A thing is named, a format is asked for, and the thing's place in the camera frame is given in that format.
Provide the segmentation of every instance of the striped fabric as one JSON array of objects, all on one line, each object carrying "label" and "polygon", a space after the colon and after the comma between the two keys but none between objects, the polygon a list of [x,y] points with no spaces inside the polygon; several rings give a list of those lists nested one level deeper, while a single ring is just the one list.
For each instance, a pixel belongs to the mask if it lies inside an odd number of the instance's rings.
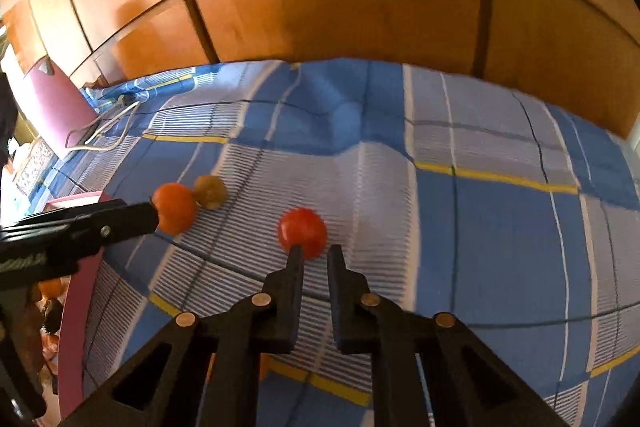
[{"label": "striped fabric", "polygon": [[[172,315],[257,292],[286,262],[278,218],[309,206],[373,291],[455,313],[569,425],[615,413],[640,371],[640,159],[623,141],[523,93],[400,64],[245,62],[127,84],[87,94],[98,110],[144,101],[126,140],[52,163],[32,210],[86,190],[145,201],[209,173],[228,201],[182,235],[107,250],[85,393]],[[325,257],[305,266],[296,349],[270,368],[258,425],[372,425],[368,357],[333,341]]]}]

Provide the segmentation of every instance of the dark round object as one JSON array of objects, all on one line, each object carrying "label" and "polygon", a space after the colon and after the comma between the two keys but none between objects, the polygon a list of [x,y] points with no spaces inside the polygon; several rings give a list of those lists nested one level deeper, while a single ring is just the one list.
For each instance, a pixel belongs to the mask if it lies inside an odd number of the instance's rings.
[{"label": "dark round object", "polygon": [[60,329],[62,324],[63,305],[58,299],[50,299],[44,304],[42,309],[42,327],[44,330],[53,334]]}]

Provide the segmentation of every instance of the plaid bedsheet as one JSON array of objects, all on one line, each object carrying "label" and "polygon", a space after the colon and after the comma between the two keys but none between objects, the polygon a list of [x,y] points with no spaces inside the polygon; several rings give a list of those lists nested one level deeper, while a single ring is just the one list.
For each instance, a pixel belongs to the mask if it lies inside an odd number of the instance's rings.
[{"label": "plaid bedsheet", "polygon": [[[402,64],[246,62],[127,84],[88,94],[103,108],[146,100],[124,142],[55,163],[32,210],[89,190],[148,200],[205,173],[229,199],[180,236],[108,249],[86,394],[171,315],[257,291],[286,260],[276,222],[300,205],[373,291],[455,313],[569,425],[617,409],[640,371],[640,169],[618,138],[523,93]],[[373,425],[367,357],[332,340],[324,257],[305,267],[296,349],[271,369],[258,425]]]}]

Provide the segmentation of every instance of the silver screw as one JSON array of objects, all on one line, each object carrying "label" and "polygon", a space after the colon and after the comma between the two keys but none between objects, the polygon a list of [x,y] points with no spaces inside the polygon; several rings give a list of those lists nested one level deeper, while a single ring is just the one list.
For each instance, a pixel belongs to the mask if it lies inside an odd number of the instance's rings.
[{"label": "silver screw", "polygon": [[193,323],[196,321],[196,316],[191,312],[181,313],[177,317],[175,317],[175,323],[178,324],[181,328],[188,328],[189,326],[193,326]]},{"label": "silver screw", "polygon": [[257,293],[251,297],[251,303],[254,306],[266,306],[271,302],[271,295],[268,293]]},{"label": "silver screw", "polygon": [[380,295],[375,293],[363,293],[360,302],[365,306],[377,306],[380,304]]},{"label": "silver screw", "polygon": [[452,328],[456,325],[456,318],[447,312],[438,313],[436,315],[436,324],[441,328]]}]

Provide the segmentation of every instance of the checkered cloth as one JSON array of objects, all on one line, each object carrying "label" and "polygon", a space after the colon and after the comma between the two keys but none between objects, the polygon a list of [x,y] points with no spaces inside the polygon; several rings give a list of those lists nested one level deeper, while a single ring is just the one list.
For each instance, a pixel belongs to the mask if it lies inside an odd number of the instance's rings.
[{"label": "checkered cloth", "polygon": [[[620,405],[640,370],[640,162],[616,137],[514,90],[383,62],[246,62],[128,84],[92,95],[147,97],[124,142],[58,161],[32,210],[89,190],[145,201],[208,173],[229,198],[182,235],[108,249],[87,394],[172,314],[258,291],[286,261],[279,216],[309,206],[373,291],[455,313],[570,425],[603,425]],[[330,325],[322,257],[305,266],[298,343],[271,360],[258,425],[372,425],[369,360],[339,354]]]}]

